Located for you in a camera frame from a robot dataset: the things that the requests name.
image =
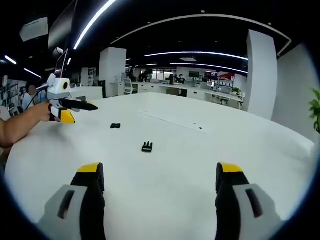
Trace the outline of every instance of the ceiling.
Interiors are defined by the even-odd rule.
[[[44,77],[48,74],[45,69],[55,67],[57,60],[48,51],[48,36],[23,42],[19,33],[24,24],[41,17],[48,17],[50,29],[71,2],[71,0],[40,2],[12,0],[5,3],[6,11],[0,19],[4,23],[0,30],[5,36],[4,43],[0,47],[1,59],[4,55],[8,55],[16,60],[18,65],[1,61],[1,77],[9,75],[10,79],[36,81],[39,78],[24,71],[23,68]],[[68,39],[71,49],[90,19],[106,2],[106,0],[78,0],[72,32]],[[127,49],[127,58],[131,59],[127,61],[128,66],[144,67],[147,64],[158,64],[157,67],[165,68],[172,67],[170,63],[186,63],[179,58],[193,57],[197,61],[192,62],[194,64],[246,71],[246,60],[228,56],[168,54],[144,57],[144,55],[201,51],[246,57],[249,29],[272,36],[277,52],[288,42],[285,37],[264,26],[228,18],[225,15],[257,21],[288,36],[292,39],[292,43],[282,52],[281,55],[284,55],[304,40],[304,30],[311,15],[308,8],[310,6],[305,1],[303,4],[293,5],[289,1],[280,0],[117,0],[94,23],[78,49],[71,51],[72,61],[69,69],[79,71],[82,67],[97,67],[100,52],[108,47],[115,47]],[[209,16],[216,14],[224,17]],[[159,21],[181,16],[193,17],[153,25]],[[120,39],[145,26],[149,27]],[[206,69],[222,70],[217,67],[206,67]]]

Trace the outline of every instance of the hand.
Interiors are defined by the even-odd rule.
[[[48,122],[50,120],[51,112],[49,110],[50,103],[42,102],[38,105],[35,105],[33,108],[36,108],[36,112],[39,116],[39,120],[43,122]],[[60,123],[60,119],[58,117],[54,118],[58,123]]]

